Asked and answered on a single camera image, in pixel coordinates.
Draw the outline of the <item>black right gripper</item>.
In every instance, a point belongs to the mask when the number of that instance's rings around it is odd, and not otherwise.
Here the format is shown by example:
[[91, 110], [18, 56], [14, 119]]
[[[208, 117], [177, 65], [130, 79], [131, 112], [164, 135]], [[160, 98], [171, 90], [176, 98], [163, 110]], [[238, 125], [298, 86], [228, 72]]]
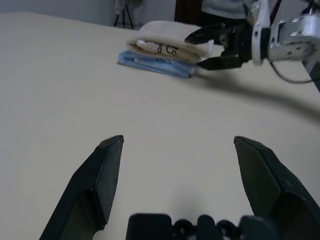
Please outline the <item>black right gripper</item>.
[[248, 23], [203, 26], [190, 33], [185, 43], [200, 45], [213, 41], [223, 45], [224, 51], [219, 57], [211, 57], [197, 63], [199, 68], [208, 71], [230, 70], [241, 68], [243, 63], [252, 59], [253, 29]]

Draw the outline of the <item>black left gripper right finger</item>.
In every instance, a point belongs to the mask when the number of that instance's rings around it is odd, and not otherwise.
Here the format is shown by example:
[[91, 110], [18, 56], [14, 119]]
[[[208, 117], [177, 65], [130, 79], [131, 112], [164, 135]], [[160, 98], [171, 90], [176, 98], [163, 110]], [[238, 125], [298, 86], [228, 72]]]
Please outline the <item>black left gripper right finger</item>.
[[252, 212], [274, 221], [285, 240], [318, 240], [320, 207], [302, 182], [262, 143], [233, 140]]

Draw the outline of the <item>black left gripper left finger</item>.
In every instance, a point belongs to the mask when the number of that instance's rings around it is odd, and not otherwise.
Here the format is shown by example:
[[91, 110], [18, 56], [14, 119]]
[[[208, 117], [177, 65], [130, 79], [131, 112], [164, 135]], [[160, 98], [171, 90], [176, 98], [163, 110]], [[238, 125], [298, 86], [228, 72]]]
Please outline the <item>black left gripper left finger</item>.
[[124, 137], [103, 140], [74, 172], [42, 240], [91, 240], [108, 224], [116, 194]]

